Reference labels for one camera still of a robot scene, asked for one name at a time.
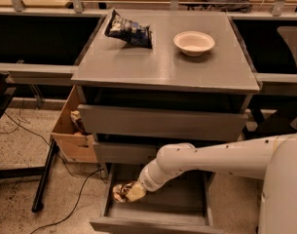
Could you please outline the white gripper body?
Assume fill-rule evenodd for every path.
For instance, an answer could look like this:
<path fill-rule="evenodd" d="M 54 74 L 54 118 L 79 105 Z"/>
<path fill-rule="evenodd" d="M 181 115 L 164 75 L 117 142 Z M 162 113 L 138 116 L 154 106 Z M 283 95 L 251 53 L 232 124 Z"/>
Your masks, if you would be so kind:
<path fill-rule="evenodd" d="M 138 181 L 150 192 L 154 192 L 163 187 L 171 176 L 164 172 L 156 160 L 147 164 L 139 174 Z"/>

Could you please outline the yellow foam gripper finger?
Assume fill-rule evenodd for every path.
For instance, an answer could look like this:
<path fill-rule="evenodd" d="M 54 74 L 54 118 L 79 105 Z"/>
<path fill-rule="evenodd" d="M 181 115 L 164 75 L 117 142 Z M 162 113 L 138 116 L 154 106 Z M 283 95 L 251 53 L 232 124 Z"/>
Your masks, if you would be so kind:
<path fill-rule="evenodd" d="M 133 181 L 127 185 L 126 198 L 128 202 L 135 202 L 146 195 L 147 189 L 140 181 Z"/>

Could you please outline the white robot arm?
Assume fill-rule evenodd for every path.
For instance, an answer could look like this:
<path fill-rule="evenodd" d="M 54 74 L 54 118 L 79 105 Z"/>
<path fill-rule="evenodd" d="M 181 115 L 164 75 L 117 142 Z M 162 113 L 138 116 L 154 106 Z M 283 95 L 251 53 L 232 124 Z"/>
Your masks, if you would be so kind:
<path fill-rule="evenodd" d="M 297 133 L 207 147 L 165 145 L 142 169 L 127 198 L 139 200 L 193 170 L 262 179 L 259 234 L 297 234 Z"/>

